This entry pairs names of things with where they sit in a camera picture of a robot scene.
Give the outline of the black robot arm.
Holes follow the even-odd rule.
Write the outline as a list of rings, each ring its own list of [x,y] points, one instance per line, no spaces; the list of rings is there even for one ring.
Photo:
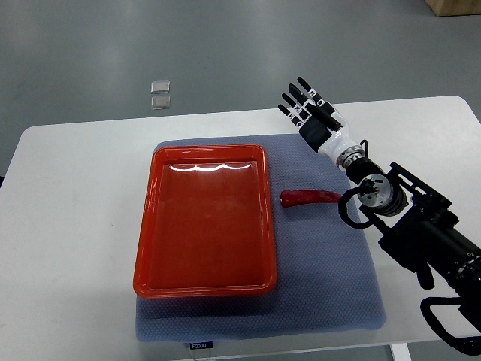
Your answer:
[[[450,347],[478,356],[478,336],[451,335],[431,310],[456,305],[471,325],[480,328],[480,248],[455,229],[458,217],[449,209],[451,201],[396,162],[384,172],[369,159],[367,141],[351,139],[337,109],[305,79],[297,81],[289,85],[282,95],[286,103],[278,108],[314,152],[328,156],[355,183],[334,199],[340,218],[354,229],[380,230],[380,247],[415,273],[423,289],[434,288],[433,272],[442,276],[457,295],[423,299],[422,316]]]

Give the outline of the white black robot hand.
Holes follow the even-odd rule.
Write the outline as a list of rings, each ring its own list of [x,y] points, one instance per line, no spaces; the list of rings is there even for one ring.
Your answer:
[[[297,77],[297,81],[309,98],[290,83],[289,93],[295,100],[285,93],[281,96],[296,111],[282,104],[278,109],[299,128],[301,137],[316,153],[328,156],[335,165],[350,165],[359,159],[360,145],[351,139],[346,120],[304,78]],[[303,107],[309,111],[315,107],[315,117]]]

